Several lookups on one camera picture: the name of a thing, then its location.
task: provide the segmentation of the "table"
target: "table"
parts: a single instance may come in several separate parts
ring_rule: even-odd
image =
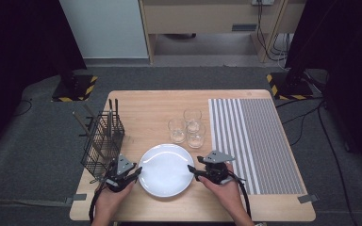
[[[279,33],[294,33],[305,0],[275,0],[263,6],[261,30],[264,46],[257,38],[258,6],[245,0],[139,0],[148,55],[154,62],[157,34],[253,32],[260,62],[267,60]]]
[[[271,102],[271,111],[275,111],[272,97],[266,90],[121,90],[112,91],[108,98],[119,101],[119,115],[125,129],[122,154],[130,161],[139,163],[143,154],[150,148],[170,143],[167,122],[174,117],[182,117],[187,107],[202,110],[204,124],[210,124],[209,99],[247,99]],[[274,113],[278,125],[278,115]],[[287,140],[284,131],[280,133]],[[196,156],[206,156],[212,151],[212,133],[206,133],[203,147],[192,149],[186,142],[180,144],[192,156],[198,170],[203,164]],[[306,194],[304,182],[293,158],[290,147],[288,155],[296,169],[300,194],[251,194],[252,217],[254,221],[311,221],[316,214],[311,202],[300,203],[298,197]],[[90,184],[93,177],[84,170],[76,194],[87,194],[84,201],[74,201],[70,212],[73,220],[89,220],[88,211],[97,184]],[[217,199],[201,183],[192,180],[181,194],[168,199],[148,195],[137,182],[131,194],[124,200],[115,216],[116,221],[232,221]]]

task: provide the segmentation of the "white wall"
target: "white wall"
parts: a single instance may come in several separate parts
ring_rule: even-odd
[[[60,0],[84,58],[148,58],[138,0]]]

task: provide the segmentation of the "plate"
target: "plate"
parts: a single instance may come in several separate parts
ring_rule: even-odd
[[[192,157],[184,148],[175,144],[157,145],[140,160],[140,184],[151,195],[175,196],[185,190],[193,178],[188,165],[194,167]]]

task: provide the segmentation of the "wall socket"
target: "wall socket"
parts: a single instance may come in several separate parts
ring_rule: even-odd
[[[252,5],[257,6],[259,5],[260,0],[252,0]],[[271,6],[274,5],[274,0],[261,0],[261,4],[263,6]]]

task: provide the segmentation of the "metal rack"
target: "metal rack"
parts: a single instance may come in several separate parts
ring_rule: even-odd
[[[115,101],[116,109],[114,111],[110,101],[110,110],[100,111],[97,116],[93,114],[87,105],[84,105],[90,113],[90,116],[86,117],[86,119],[90,120],[88,124],[84,124],[81,117],[73,112],[73,115],[86,132],[85,135],[80,135],[86,137],[81,164],[95,178],[95,181],[104,178],[110,164],[118,158],[122,148],[125,132],[118,114],[117,100]]]

